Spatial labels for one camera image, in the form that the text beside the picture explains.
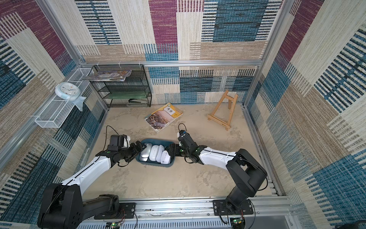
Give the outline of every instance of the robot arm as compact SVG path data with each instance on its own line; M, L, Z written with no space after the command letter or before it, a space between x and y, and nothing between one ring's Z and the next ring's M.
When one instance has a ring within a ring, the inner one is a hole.
M178 156L188 157L194 163L214 165L229 171L236 184L225 200L230 213L238 212L244 200L254 197L267 177L265 169L245 149L224 152L205 145L198 146L183 130L179 132L178 140L183 148Z
M265 180L264 168L244 149L238 152L224 152L205 145L198 146L185 131L178 137L181 147L175 156L190 158L195 163L214 165L229 171L236 186L227 196L226 208L235 214L248 197L253 197ZM50 184L43 193L38 216L38 226L50 229L75 229L84 219L103 213L118 217L119 199L116 195L100 195L98 198L82 201L85 190L105 171L119 164L121 159L132 161L146 146L139 141L130 145L130 137L112 135L107 150L96 157L79 172L60 184Z
M75 229L84 219L99 213L117 216L117 195L100 195L83 202L82 194L101 174L121 159L129 163L145 147L139 141L130 145L129 136L112 135L107 150L100 151L89 164L62 183L46 187L38 216L38 227Z

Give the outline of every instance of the black wire mesh shelf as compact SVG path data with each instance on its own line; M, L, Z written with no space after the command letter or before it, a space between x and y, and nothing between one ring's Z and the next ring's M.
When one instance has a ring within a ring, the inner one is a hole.
M150 107L151 106L151 90L147 81L145 69L140 64L107 64L94 65L92 71L124 71L131 70L131 75L125 81L90 81L93 87L102 97L108 108L111 107ZM129 99L118 99L115 94L125 94L124 97L130 96Z

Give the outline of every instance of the green folder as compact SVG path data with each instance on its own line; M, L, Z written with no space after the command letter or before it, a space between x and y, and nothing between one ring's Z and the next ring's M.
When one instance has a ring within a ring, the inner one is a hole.
M145 99L145 92L112 92L108 95L109 99Z

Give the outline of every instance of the blue plastic tray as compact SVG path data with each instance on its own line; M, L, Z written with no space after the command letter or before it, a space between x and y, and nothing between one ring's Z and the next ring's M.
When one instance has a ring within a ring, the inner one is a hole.
M170 144L173 144L174 142L172 141L165 141L165 140L160 140L160 139L152 139L152 138L147 138L147 139L144 139L141 141L141 143L146 143L146 142L150 142L152 145L163 145L164 147L168 147ZM153 165L153 166L161 166L161 167L170 167L173 165L174 163L174 160L175 160L175 156L172 156L170 158L170 163L167 164L167 165L164 165L164 164L160 164L158 162L153 162L153 161L150 161L150 159L147 159L146 162L142 162L139 160L140 159L140 154L138 154L136 156L136 160L138 162L140 162L141 164L144 164L144 165Z

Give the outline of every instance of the computer mouse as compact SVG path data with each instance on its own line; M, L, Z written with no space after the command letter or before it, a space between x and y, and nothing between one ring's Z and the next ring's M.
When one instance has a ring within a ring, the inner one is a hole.
M156 156L158 155L158 152L159 152L159 146L158 145L153 145L151 147L151 151L150 151L150 154L149 154L150 161L152 161L152 162L156 161Z
M156 161L160 163L160 159L161 159L161 154L163 153L164 151L164 146L163 145L160 145L159 146L159 151L158 151L158 155L156 155Z
M153 146L150 142L144 143L146 145L146 148L141 151L140 157L148 158L150 155L151 147Z
M164 165L170 164L170 155L168 151L164 150L164 152L161 154L161 163Z
M141 154L140 154L139 161L141 161L141 162L146 162L146 161L148 160L148 158L149 158L149 157L147 157L147 158L143 158L143 157L141 156Z

